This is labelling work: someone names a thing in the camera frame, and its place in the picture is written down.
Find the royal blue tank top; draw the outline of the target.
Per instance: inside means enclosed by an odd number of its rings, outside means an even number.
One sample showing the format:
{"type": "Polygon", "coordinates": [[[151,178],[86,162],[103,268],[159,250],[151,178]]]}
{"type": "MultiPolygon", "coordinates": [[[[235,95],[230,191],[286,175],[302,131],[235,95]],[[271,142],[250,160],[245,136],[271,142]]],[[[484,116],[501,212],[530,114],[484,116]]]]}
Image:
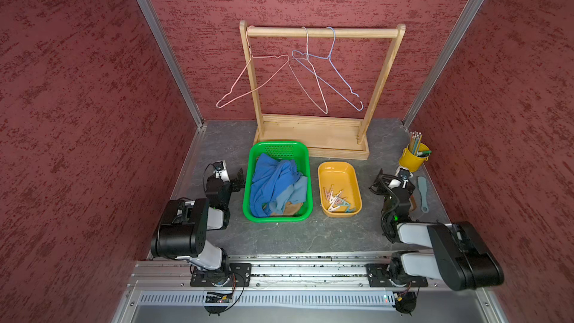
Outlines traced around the royal blue tank top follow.
{"type": "Polygon", "coordinates": [[[263,153],[255,166],[251,180],[249,208],[256,218],[265,217],[263,206],[274,201],[288,186],[304,176],[297,168],[295,160],[276,160],[263,153]]]}

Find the pink clothespin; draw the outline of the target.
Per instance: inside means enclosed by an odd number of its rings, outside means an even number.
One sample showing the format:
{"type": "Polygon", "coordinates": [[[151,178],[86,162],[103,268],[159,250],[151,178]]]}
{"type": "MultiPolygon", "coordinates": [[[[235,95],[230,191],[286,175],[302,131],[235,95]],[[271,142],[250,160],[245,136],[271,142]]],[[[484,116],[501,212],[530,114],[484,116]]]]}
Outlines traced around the pink clothespin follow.
{"type": "Polygon", "coordinates": [[[325,189],[325,197],[330,204],[336,200],[337,195],[333,191],[333,186],[325,189]]]}
{"type": "Polygon", "coordinates": [[[343,190],[339,191],[339,193],[338,193],[337,195],[334,195],[333,197],[331,197],[331,200],[332,200],[333,202],[336,202],[337,200],[340,199],[342,193],[343,193],[343,190]]]}

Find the grey-blue tank top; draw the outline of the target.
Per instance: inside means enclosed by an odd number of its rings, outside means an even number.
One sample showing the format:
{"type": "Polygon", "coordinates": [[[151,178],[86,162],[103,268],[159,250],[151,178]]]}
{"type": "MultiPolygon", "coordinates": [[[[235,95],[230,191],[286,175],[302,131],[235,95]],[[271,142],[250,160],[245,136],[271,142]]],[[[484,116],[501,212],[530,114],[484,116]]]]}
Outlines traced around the grey-blue tank top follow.
{"type": "Polygon", "coordinates": [[[269,203],[271,209],[275,212],[282,212],[287,202],[294,204],[304,203],[306,201],[308,183],[308,178],[301,176],[295,184],[288,186],[274,201],[269,203]]]}

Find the pink wire hanger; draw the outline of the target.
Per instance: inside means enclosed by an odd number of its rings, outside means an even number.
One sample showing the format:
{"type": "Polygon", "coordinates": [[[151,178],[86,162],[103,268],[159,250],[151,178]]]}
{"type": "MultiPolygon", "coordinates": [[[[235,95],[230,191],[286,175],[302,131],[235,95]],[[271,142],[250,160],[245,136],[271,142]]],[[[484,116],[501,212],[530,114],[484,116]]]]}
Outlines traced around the pink wire hanger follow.
{"type": "Polygon", "coordinates": [[[290,61],[287,54],[282,55],[254,55],[251,42],[248,35],[248,30],[250,26],[248,22],[242,20],[239,24],[239,31],[242,39],[242,46],[245,54],[246,64],[242,72],[238,75],[236,80],[233,82],[232,86],[230,87],[229,91],[224,94],[215,104],[217,109],[223,109],[226,106],[229,106],[231,103],[244,98],[248,95],[254,96],[254,103],[257,108],[257,103],[259,102],[259,98],[256,97],[259,95],[259,90],[267,85],[290,61]],[[274,59],[274,60],[284,60],[284,62],[279,66],[279,68],[261,85],[257,83],[257,75],[256,75],[256,68],[255,68],[255,61],[257,60],[267,60],[267,59],[274,59]],[[230,98],[233,94],[236,85],[239,83],[239,80],[244,76],[244,74],[248,75],[249,83],[250,83],[250,90],[246,93],[240,94],[236,97],[230,98]]]}

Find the blue wire hanger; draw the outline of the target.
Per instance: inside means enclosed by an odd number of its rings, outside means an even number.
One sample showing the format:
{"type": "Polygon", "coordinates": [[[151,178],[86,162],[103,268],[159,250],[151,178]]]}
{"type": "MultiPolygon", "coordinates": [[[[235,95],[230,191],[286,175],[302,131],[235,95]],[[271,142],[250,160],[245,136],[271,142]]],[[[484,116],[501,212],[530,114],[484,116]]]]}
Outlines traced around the blue wire hanger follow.
{"type": "Polygon", "coordinates": [[[304,51],[300,51],[297,49],[293,49],[291,51],[291,59],[294,60],[297,64],[299,64],[301,67],[303,67],[303,69],[305,69],[307,72],[311,73],[313,78],[315,79],[315,82],[317,84],[320,96],[321,96],[321,101],[322,101],[322,105],[319,105],[308,93],[308,91],[306,90],[306,88],[302,85],[302,83],[300,82],[299,78],[297,77],[297,74],[295,73],[294,69],[292,68],[292,66],[289,66],[291,73],[293,74],[296,82],[299,84],[300,88],[303,90],[303,92],[305,93],[305,95],[307,96],[308,99],[311,100],[312,104],[314,106],[316,106],[319,111],[321,113],[323,113],[324,115],[327,115],[329,113],[329,106],[327,104],[327,100],[323,91],[323,85],[326,85],[328,88],[330,88],[331,91],[333,91],[340,99],[342,99],[345,103],[347,103],[349,106],[351,106],[352,109],[354,109],[356,112],[362,112],[365,109],[365,104],[363,102],[363,100],[361,99],[360,94],[358,94],[354,88],[352,87],[352,85],[344,78],[344,76],[342,75],[342,73],[340,73],[340,71],[338,70],[338,68],[336,67],[336,65],[333,62],[333,52],[335,49],[335,45],[337,42],[337,34],[336,34],[336,29],[333,27],[328,26],[327,30],[330,31],[331,34],[331,45],[330,45],[330,49],[329,52],[326,56],[320,56],[320,55],[314,55],[312,53],[309,52],[309,40],[310,40],[310,35],[309,35],[309,29],[306,27],[303,27],[303,30],[305,31],[306,34],[306,41],[305,41],[305,50],[304,51]],[[331,70],[333,70],[333,72],[336,74],[337,78],[339,79],[340,82],[342,82],[346,89],[348,90],[348,93],[354,98],[358,100],[359,105],[357,105],[356,103],[354,103],[352,100],[350,100],[348,98],[347,95],[343,94],[340,90],[338,90],[334,85],[330,84],[330,82],[328,82],[326,79],[324,79],[323,77],[321,77],[317,70],[316,67],[313,63],[313,59],[316,59],[318,61],[324,61],[325,63],[329,64],[329,67],[331,70]]]}

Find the brown tank top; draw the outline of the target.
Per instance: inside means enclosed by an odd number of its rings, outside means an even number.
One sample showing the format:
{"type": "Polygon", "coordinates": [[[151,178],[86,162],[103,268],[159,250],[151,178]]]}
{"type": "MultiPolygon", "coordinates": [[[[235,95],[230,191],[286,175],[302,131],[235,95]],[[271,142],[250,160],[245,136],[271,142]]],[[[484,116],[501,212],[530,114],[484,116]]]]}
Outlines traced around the brown tank top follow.
{"type": "Polygon", "coordinates": [[[283,208],[282,212],[275,212],[271,209],[271,205],[270,204],[266,204],[263,206],[263,212],[265,214],[265,217],[274,217],[274,216],[278,216],[278,217],[292,217],[295,216],[303,207],[303,203],[292,203],[292,202],[287,202],[283,208]]]}

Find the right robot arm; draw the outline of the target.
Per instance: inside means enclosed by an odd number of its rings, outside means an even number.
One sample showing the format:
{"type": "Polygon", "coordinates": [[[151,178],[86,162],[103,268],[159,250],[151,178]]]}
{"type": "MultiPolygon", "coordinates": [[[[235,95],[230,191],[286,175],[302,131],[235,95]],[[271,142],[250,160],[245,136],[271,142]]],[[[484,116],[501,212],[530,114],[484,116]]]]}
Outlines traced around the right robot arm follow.
{"type": "Polygon", "coordinates": [[[430,249],[397,251],[382,265],[367,266],[370,285],[397,288],[425,287],[428,280],[444,282],[453,291],[497,287],[504,283],[502,266],[469,222],[454,224],[415,222],[411,197],[416,186],[409,170],[376,176],[369,190],[384,199],[381,210],[383,236],[391,243],[430,249]]]}

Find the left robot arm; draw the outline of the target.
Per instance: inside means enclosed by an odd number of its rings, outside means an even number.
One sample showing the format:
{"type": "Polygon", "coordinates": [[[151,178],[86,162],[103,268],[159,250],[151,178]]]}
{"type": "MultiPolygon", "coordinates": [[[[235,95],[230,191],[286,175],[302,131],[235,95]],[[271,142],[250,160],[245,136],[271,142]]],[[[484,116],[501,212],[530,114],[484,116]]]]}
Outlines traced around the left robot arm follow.
{"type": "Polygon", "coordinates": [[[150,251],[154,258],[187,261],[214,286],[233,278],[226,251],[207,239],[230,223],[230,199],[245,187],[242,169],[230,178],[223,163],[211,164],[213,173],[203,184],[204,198],[170,200],[156,227],[150,251]]]}

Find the grey-blue spatula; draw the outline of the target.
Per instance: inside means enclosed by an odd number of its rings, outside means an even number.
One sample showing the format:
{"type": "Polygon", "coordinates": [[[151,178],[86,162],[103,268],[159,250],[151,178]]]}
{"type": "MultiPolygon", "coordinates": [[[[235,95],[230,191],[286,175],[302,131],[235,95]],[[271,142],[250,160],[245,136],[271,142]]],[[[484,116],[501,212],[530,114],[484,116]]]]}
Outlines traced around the grey-blue spatula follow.
{"type": "Polygon", "coordinates": [[[419,189],[419,193],[420,193],[420,206],[421,206],[421,211],[426,214],[429,213],[430,209],[428,206],[428,198],[427,198],[427,194],[428,194],[428,181],[424,176],[418,176],[417,177],[417,182],[418,182],[418,189],[419,189]]]}

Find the yellow pencil cup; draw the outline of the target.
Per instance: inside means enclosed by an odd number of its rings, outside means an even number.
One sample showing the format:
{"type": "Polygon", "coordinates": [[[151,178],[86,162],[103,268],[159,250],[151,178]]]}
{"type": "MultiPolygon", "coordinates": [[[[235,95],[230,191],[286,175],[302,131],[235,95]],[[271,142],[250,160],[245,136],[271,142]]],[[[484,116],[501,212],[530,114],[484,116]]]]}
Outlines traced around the yellow pencil cup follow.
{"type": "Polygon", "coordinates": [[[429,159],[432,150],[422,143],[422,138],[420,132],[410,132],[409,143],[399,159],[400,168],[414,173],[429,159]]]}

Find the yellow plastic tray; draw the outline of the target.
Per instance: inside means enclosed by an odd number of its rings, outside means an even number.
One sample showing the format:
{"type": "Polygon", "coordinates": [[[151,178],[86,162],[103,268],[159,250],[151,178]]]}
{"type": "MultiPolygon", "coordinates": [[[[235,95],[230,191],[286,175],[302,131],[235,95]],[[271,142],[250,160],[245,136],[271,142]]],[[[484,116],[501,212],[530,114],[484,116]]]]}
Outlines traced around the yellow plastic tray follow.
{"type": "Polygon", "coordinates": [[[354,167],[345,161],[323,162],[318,166],[318,185],[321,198],[321,208],[325,215],[332,218],[350,218],[357,215],[363,208],[363,200],[360,194],[359,184],[354,167]],[[333,186],[333,191],[338,194],[343,190],[340,199],[347,201],[357,208],[352,213],[328,212],[330,203],[326,200],[325,189],[333,186]]]}

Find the green plastic basket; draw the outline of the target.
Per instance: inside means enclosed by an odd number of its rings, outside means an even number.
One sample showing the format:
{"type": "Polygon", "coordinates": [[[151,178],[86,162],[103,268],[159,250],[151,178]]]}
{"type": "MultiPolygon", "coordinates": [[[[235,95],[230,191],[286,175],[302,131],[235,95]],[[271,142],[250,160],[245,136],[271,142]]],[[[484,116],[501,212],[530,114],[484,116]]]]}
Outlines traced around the green plastic basket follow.
{"type": "Polygon", "coordinates": [[[245,217],[252,222],[256,223],[271,223],[271,222],[301,222],[309,218],[313,210],[312,199],[312,183],[311,183],[311,170],[309,164],[309,150],[307,146],[298,141],[266,141],[255,144],[250,151],[248,160],[248,174],[245,186],[245,197],[243,203],[243,212],[245,217]],[[254,174],[257,159],[263,154],[269,155],[276,160],[295,160],[298,170],[308,178],[308,189],[306,201],[301,210],[292,217],[269,217],[269,218],[256,218],[251,214],[249,208],[249,199],[251,193],[251,180],[254,174]]]}

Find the wooden clothes rack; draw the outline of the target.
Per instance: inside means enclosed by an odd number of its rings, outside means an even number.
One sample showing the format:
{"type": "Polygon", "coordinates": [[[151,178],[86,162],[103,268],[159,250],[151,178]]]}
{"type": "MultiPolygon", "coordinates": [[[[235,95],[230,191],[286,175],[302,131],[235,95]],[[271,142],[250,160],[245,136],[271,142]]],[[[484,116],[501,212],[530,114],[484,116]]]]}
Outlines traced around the wooden clothes rack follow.
{"type": "MultiPolygon", "coordinates": [[[[308,28],[310,38],[331,37],[327,28],[308,28]]],[[[385,57],[384,65],[378,76],[375,89],[369,101],[363,119],[352,118],[320,118],[301,115],[269,115],[264,114],[259,98],[254,109],[257,120],[257,131],[254,143],[264,141],[298,141],[307,146],[311,157],[328,159],[366,160],[369,158],[369,143],[367,131],[372,122],[376,108],[387,83],[390,71],[398,54],[406,32],[406,25],[399,24],[396,28],[335,28],[337,38],[343,39],[390,39],[390,47],[385,57]]],[[[248,30],[251,37],[306,37],[303,27],[256,27],[250,25],[248,30]]]]}

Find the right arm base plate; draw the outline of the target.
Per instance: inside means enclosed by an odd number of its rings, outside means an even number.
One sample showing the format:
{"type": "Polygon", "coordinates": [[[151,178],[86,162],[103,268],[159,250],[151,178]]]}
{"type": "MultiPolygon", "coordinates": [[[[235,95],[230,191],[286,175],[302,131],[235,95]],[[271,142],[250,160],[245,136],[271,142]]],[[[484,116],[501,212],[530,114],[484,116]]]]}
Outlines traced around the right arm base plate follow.
{"type": "Polygon", "coordinates": [[[367,264],[366,276],[372,288],[425,288],[428,287],[426,278],[408,275],[395,263],[367,264]]]}

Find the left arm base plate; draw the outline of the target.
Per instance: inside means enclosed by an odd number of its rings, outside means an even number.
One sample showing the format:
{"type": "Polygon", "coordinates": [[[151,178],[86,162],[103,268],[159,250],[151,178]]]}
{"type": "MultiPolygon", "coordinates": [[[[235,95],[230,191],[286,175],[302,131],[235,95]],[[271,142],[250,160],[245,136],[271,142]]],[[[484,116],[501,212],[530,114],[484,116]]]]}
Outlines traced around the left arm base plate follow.
{"type": "Polygon", "coordinates": [[[250,263],[225,263],[216,270],[195,269],[190,286],[202,288],[249,287],[252,265],[250,263]]]}

